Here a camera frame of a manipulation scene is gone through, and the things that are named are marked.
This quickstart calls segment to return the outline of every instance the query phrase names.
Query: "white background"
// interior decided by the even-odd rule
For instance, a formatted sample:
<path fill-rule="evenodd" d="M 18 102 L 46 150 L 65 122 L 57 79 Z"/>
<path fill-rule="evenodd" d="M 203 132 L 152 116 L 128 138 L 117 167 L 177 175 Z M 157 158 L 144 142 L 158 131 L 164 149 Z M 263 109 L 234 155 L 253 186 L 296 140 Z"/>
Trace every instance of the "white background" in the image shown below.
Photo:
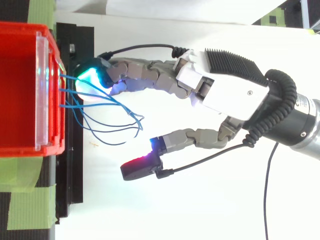
<path fill-rule="evenodd" d="M 259 27 L 169 20 L 143 20 L 59 11 L 58 22 L 95 27 L 95 55 L 137 44 L 171 44 L 196 50 L 225 49 L 254 60 L 261 71 L 275 68 L 295 80 L 298 92 L 320 98 L 319 35 L 293 28 Z M 119 57 L 170 60 L 167 49 L 140 49 Z M 122 93 L 117 100 L 145 120 L 146 139 L 185 128 L 217 129 L 224 116 L 194 109 L 188 99 L 155 90 Z M 109 124 L 128 123 L 111 107 L 87 113 Z M 228 146 L 241 142 L 241 131 Z M 117 143 L 124 134 L 100 135 Z M 106 146 L 84 132 L 84 203 L 71 206 L 56 226 L 56 239 L 67 240 L 263 240 L 263 194 L 267 161 L 274 142 L 261 139 L 254 149 L 229 152 L 192 169 L 157 180 L 154 175 L 123 181 L 121 164 L 139 157 L 132 141 Z M 190 146 L 163 156 L 165 168 L 207 157 L 217 150 Z M 280 145 L 271 164 L 267 220 L 271 240 L 320 239 L 320 162 Z"/>
<path fill-rule="evenodd" d="M 285 0 L 57 0 L 59 10 L 112 16 L 253 24 Z"/>

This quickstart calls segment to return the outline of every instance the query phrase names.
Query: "black wire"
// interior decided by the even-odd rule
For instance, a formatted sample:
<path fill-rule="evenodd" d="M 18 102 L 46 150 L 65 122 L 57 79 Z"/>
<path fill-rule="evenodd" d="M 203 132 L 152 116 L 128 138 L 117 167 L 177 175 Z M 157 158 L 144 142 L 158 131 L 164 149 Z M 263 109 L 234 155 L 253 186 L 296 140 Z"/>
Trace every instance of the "black wire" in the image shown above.
<path fill-rule="evenodd" d="M 98 56 L 98 58 L 105 59 L 109 61 L 115 54 L 127 52 L 130 50 L 134 49 L 144 49 L 144 48 L 169 48 L 172 49 L 171 56 L 173 58 L 179 58 L 181 57 L 185 52 L 187 52 L 189 49 L 187 48 L 182 48 L 182 47 L 177 47 L 177 46 L 172 46 L 168 44 L 143 44 L 143 45 L 135 45 L 135 46 L 129 46 L 126 48 L 122 48 L 116 51 L 106 51 Z"/>
<path fill-rule="evenodd" d="M 191 164 L 188 164 L 188 165 L 185 165 L 185 166 L 176 168 L 176 169 L 173 170 L 173 173 L 177 173 L 177 172 L 180 172 L 180 171 L 182 171 L 182 170 L 192 168 L 192 167 L 194 167 L 194 166 L 196 166 L 196 165 L 202 164 L 202 163 L 204 163 L 204 162 L 206 162 L 206 161 L 208 161 L 208 160 L 214 159 L 214 158 L 216 158 L 216 157 L 218 157 L 218 156 L 220 156 L 220 155 L 222 155 L 222 154 L 225 154 L 225 153 L 227 153 L 227 152 L 229 152 L 229 151 L 231 151 L 231 150 L 239 149 L 239 148 L 242 148 L 242 147 L 247 147 L 247 146 L 246 146 L 245 144 L 239 144 L 239 145 L 235 145 L 235 146 L 229 147 L 229 148 L 227 148 L 227 149 L 225 149 L 225 150 L 222 150 L 222 151 L 220 151 L 220 152 L 217 152 L 216 154 L 213 154 L 213 155 L 211 155 L 211 156 L 208 156 L 208 157 L 206 157 L 206 158 L 204 158 L 204 159 L 202 159 L 202 160 L 199 160 L 199 161 L 196 161 L 196 162 L 194 162 L 194 163 L 191 163 Z"/>
<path fill-rule="evenodd" d="M 269 160 L 268 160 L 268 166 L 266 168 L 266 174 L 265 174 L 265 184 L 264 184 L 264 195 L 263 195 L 263 216 L 264 216 L 264 230 L 265 230 L 265 239 L 269 240 L 269 236 L 268 236 L 268 226 L 267 226 L 267 189 L 268 189 L 268 181 L 269 181 L 269 172 L 270 172 L 270 165 L 271 165 L 271 160 L 272 157 L 275 154 L 275 151 L 278 147 L 279 143 L 276 142 L 272 152 L 270 154 Z"/>
<path fill-rule="evenodd" d="M 112 51 L 112 54 L 119 54 L 119 53 L 123 53 L 126 51 L 130 51 L 133 49 L 144 49 L 144 48 L 169 48 L 169 49 L 174 49 L 175 47 L 172 45 L 168 45 L 168 44 L 143 44 L 143 45 L 136 45 L 136 46 L 130 46 L 130 47 L 126 47 L 126 48 L 122 48 L 116 51 Z"/>

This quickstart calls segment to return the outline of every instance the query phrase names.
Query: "red storage box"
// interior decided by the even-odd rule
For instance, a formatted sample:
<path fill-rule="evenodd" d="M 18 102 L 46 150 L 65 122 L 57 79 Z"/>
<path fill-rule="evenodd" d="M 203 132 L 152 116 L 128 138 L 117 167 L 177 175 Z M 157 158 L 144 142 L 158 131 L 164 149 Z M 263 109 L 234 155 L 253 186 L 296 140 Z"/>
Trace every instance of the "red storage box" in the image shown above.
<path fill-rule="evenodd" d="M 45 25 L 0 22 L 0 158 L 65 149 L 65 73 Z"/>

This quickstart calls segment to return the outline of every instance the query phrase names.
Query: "blue light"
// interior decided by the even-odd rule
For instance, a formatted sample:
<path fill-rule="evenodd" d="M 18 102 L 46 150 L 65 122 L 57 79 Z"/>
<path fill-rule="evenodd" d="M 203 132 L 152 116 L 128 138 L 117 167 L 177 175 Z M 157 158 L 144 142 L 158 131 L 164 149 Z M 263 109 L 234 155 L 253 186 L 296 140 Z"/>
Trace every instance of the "blue light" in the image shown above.
<path fill-rule="evenodd" d="M 83 72 L 80 76 L 78 76 L 78 79 L 87 81 L 91 83 L 92 85 L 96 86 L 97 88 L 103 90 L 107 94 L 110 94 L 112 87 L 110 88 L 104 88 L 99 80 L 97 70 L 95 68 L 89 68 L 87 71 Z M 92 94 L 92 95 L 100 95 L 103 96 L 103 93 L 98 91 L 97 89 L 91 87 L 85 82 L 82 81 L 76 81 L 75 82 L 75 88 L 77 92 L 81 93 L 86 93 L 86 94 Z M 95 102 L 98 101 L 99 98 L 93 97 L 93 96 L 84 96 L 84 95 L 79 95 L 79 97 L 85 101 L 88 102 Z"/>

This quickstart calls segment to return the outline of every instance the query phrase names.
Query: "connector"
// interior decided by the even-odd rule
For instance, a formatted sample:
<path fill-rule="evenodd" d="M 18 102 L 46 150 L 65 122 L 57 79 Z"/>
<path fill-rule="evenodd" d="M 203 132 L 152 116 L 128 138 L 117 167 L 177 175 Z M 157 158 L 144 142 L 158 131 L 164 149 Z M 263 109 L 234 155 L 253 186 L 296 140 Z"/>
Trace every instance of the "connector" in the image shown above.
<path fill-rule="evenodd" d="M 165 170 L 159 170 L 155 172 L 157 179 L 163 179 L 173 174 L 175 174 L 175 171 L 173 169 L 165 169 Z"/>

